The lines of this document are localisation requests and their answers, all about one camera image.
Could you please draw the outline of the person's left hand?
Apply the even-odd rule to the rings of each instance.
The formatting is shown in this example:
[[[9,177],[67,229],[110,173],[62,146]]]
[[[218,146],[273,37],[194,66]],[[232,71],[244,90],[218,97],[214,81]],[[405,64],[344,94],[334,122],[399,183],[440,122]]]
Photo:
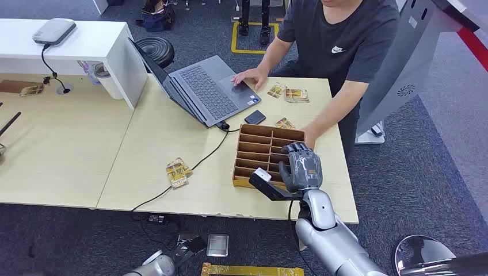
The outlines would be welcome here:
[[[308,148],[314,149],[317,138],[321,135],[320,131],[313,125],[307,125],[301,129],[304,134],[304,143]]]

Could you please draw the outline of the person's right hand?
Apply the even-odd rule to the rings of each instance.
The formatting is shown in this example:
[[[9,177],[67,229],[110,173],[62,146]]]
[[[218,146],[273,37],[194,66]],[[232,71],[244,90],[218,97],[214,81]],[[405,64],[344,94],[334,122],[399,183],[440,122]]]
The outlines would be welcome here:
[[[251,68],[246,71],[234,75],[230,81],[234,86],[237,86],[245,79],[251,79],[254,82],[254,89],[257,91],[265,83],[268,78],[269,71],[265,68]]]

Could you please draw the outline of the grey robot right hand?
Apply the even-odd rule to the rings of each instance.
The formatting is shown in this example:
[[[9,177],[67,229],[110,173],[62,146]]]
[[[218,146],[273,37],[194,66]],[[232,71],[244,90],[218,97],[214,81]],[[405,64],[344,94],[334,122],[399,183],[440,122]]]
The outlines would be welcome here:
[[[323,182],[320,157],[304,143],[294,142],[281,148],[288,155],[289,165],[279,162],[279,173],[286,190],[296,193],[299,190],[318,189]]]

